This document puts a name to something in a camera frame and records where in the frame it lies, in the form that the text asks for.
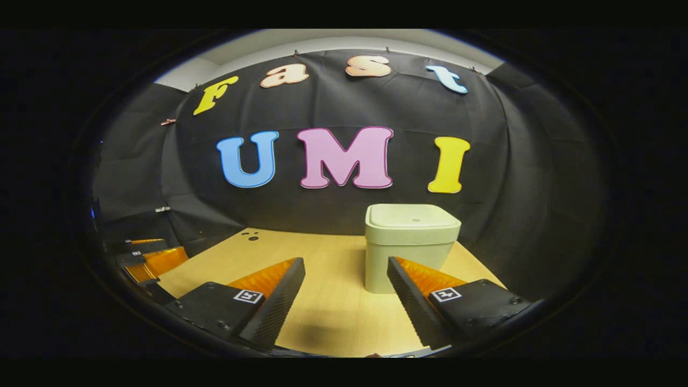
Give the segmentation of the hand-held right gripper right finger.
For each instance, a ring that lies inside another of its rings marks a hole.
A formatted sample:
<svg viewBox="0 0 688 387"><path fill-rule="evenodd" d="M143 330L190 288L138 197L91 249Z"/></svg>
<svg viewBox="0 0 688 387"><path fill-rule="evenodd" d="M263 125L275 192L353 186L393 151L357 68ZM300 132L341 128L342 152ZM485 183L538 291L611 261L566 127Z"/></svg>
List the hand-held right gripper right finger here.
<svg viewBox="0 0 688 387"><path fill-rule="evenodd" d="M389 257L389 281L423 345L467 348L514 329L533 302L488 279L465 282L402 257Z"/></svg>

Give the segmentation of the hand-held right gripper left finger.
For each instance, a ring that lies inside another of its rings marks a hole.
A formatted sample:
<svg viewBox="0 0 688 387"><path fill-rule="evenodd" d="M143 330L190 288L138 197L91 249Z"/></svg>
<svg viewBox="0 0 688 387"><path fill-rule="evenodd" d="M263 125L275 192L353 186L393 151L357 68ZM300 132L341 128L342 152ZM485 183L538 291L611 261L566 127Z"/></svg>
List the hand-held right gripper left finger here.
<svg viewBox="0 0 688 387"><path fill-rule="evenodd" d="M165 309L222 340L271 349L304 277L303 258L296 257L230 284L204 283Z"/></svg>

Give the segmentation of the pale green desktop garbage bin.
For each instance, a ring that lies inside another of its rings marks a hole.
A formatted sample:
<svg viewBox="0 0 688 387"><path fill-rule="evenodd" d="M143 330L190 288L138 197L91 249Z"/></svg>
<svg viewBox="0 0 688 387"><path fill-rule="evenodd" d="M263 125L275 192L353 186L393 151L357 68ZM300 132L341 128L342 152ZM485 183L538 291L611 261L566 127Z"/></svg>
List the pale green desktop garbage bin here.
<svg viewBox="0 0 688 387"><path fill-rule="evenodd" d="M457 218L436 205L369 206L364 218L364 288L378 294L394 292L387 272L391 256L441 269L461 225Z"/></svg>

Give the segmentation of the black backdrop cloth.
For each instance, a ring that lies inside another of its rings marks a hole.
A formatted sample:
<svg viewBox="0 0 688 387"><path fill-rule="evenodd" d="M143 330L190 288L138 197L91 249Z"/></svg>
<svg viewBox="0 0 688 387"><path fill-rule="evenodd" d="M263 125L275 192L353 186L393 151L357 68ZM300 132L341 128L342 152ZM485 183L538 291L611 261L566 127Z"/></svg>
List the black backdrop cloth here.
<svg viewBox="0 0 688 387"><path fill-rule="evenodd" d="M247 227L361 235L376 203L437 205L458 242L512 291L549 297L580 278L605 220L600 142L560 95L518 68L474 73L383 53L391 73L346 73L355 51L320 51L234 71L207 112L153 83L106 131L93 196L105 239L164 238L192 254ZM176 123L161 126L167 119ZM346 148L364 127L393 132L392 186L307 189L297 135L328 129ZM155 213L169 206L170 211Z"/></svg>

